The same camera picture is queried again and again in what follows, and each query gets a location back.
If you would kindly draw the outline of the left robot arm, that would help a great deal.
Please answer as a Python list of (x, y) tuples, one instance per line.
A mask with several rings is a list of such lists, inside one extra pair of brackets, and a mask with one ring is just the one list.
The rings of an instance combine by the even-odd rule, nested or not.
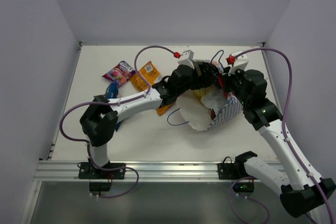
[(188, 90), (208, 88), (218, 83), (220, 71), (214, 64), (204, 61), (194, 61), (192, 64), (191, 67), (179, 65), (170, 76), (137, 94), (110, 100), (95, 97), (80, 118), (82, 130), (89, 141), (92, 174), (97, 178), (107, 176), (107, 143), (119, 122), (138, 113), (173, 104)]

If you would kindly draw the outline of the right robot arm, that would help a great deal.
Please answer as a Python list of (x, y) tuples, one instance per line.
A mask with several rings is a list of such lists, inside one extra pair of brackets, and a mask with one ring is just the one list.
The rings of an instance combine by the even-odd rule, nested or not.
[(245, 119), (266, 140), (284, 169), (279, 172), (249, 151), (235, 157), (236, 176), (252, 176), (263, 182), (279, 195), (287, 213), (295, 218), (327, 204), (335, 191), (335, 182), (322, 177), (292, 138), (284, 116), (266, 97), (263, 73), (236, 70), (223, 74), (221, 80), (224, 91), (233, 93), (242, 104)]

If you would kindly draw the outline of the orange potato chips bag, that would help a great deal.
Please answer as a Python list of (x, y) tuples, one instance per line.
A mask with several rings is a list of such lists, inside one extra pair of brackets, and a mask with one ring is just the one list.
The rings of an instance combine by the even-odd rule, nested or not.
[[(160, 72), (156, 69), (152, 61), (148, 61), (140, 70), (139, 73), (152, 86), (162, 80)], [(138, 91), (144, 91), (148, 88), (147, 84), (139, 77), (138, 74), (130, 78), (131, 83)], [(156, 111), (159, 116), (162, 116), (172, 105), (158, 108)]]

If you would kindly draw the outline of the purple candy bag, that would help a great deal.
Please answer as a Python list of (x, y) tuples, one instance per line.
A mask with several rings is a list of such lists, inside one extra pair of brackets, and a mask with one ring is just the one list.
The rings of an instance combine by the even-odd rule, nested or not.
[(135, 69), (126, 61), (120, 61), (115, 67), (105, 73), (102, 77), (115, 82), (119, 87), (125, 85), (135, 75)]

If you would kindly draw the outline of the blue checkered paper bag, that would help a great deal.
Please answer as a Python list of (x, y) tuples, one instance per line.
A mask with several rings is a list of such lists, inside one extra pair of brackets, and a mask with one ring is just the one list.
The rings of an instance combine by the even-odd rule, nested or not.
[(186, 91), (177, 99), (176, 106), (167, 116), (168, 125), (188, 124), (199, 132), (220, 127), (243, 110), (234, 94), (225, 93), (218, 84)]

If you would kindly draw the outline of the pink Real crisps bag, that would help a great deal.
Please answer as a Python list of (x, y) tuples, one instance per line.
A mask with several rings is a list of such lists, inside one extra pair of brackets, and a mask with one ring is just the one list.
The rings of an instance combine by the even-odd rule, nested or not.
[(217, 75), (217, 82), (218, 82), (218, 86), (219, 86), (223, 91), (225, 91), (224, 83), (223, 83), (223, 78), (222, 78), (222, 75), (221, 75), (220, 73)]

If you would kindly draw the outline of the blue Doritos bag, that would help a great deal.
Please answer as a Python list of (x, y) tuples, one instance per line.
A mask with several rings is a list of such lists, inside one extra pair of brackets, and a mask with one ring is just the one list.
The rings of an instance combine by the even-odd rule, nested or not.
[(112, 99), (119, 98), (119, 88), (115, 81), (112, 81), (108, 85), (104, 97), (108, 102), (111, 102)]

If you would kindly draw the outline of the gold brown snack bag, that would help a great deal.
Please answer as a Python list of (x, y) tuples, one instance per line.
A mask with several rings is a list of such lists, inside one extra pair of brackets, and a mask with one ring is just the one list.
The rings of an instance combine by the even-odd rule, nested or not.
[(214, 120), (226, 105), (226, 98), (221, 89), (217, 87), (193, 90), (194, 96), (208, 109), (210, 118)]

